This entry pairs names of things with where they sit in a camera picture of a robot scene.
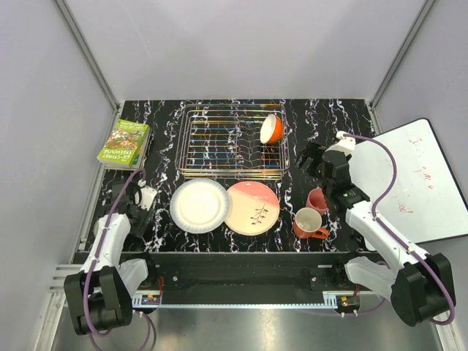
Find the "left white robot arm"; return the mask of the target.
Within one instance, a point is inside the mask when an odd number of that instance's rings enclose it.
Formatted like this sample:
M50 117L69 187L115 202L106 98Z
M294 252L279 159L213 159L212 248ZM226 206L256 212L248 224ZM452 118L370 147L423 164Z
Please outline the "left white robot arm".
M77 335L105 334L132 320L132 297L137 289L151 289L158 272L147 259L120 262L128 236L140 237L154 212L157 191L145 181L113 187L115 198L95 223L95 240L77 273L66 276L64 292Z

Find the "white grey-rimmed plate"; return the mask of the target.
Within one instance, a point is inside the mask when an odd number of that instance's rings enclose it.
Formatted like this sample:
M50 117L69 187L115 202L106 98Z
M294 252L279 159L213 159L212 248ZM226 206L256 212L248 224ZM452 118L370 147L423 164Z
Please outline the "white grey-rimmed plate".
M170 215L181 230L192 234L211 232L230 211L227 190L207 178L192 179L180 185L170 200Z

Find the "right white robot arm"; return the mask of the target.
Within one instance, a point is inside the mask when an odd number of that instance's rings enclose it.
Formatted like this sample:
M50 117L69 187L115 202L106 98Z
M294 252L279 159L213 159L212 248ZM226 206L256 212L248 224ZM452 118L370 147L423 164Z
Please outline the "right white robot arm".
M391 303L407 325L423 321L448 325L455 317L456 294L449 259L431 255L395 229L378 211L377 201L350 175L355 139L346 135L332 146L309 141L296 162L317 179L332 217L344 219L362 235L385 261L372 262L357 256L332 271L332 281L341 290L362 285Z

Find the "chrome wire dish rack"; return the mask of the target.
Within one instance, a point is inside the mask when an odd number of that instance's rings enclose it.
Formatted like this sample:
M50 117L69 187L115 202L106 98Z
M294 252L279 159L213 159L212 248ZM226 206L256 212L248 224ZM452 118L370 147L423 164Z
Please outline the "chrome wire dish rack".
M281 139L260 142L265 118L283 124ZM185 178L277 180L290 166L284 103L190 104L184 108L175 165Z

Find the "orange bowl white inside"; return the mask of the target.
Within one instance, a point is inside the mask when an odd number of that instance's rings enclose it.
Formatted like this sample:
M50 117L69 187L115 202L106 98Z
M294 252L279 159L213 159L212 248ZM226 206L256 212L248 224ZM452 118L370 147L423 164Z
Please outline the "orange bowl white inside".
M270 114L268 115L260 129L260 142L268 145L275 143L281 139L283 135L283 124L280 117Z

